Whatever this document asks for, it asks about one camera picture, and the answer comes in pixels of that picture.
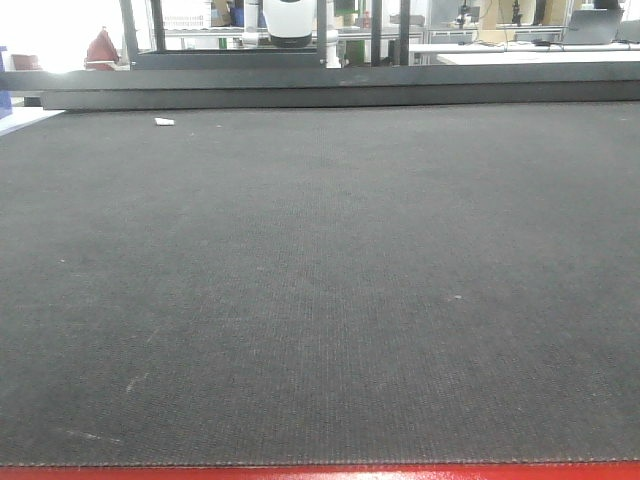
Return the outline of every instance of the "cardboard box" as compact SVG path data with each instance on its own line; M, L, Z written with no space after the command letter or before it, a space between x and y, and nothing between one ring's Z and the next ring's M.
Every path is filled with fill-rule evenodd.
M226 27L231 25L231 12L227 0L213 0L211 3L211 26Z

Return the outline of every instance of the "gray carpet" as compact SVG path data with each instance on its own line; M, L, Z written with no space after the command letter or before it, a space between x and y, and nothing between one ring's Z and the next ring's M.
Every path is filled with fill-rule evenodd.
M0 137L0 464L640 459L640 104Z

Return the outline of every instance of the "white table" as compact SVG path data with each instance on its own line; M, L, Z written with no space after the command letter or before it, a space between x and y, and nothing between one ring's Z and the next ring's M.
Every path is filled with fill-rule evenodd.
M640 50L609 52L444 53L438 60L449 65L514 65L523 63L640 62Z

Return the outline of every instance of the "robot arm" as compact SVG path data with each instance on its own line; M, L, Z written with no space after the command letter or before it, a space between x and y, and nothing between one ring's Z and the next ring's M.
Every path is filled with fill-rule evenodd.
M311 42L316 0L263 0L264 17L271 43L279 48L302 48ZM327 2L327 67L339 68L338 31L333 25L333 0ZM244 32L246 48L257 48L260 0L245 0Z

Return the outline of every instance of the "red edge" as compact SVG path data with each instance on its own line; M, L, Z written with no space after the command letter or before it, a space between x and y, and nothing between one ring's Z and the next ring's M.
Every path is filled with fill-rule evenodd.
M0 467L2 480L639 480L640 462L298 467Z

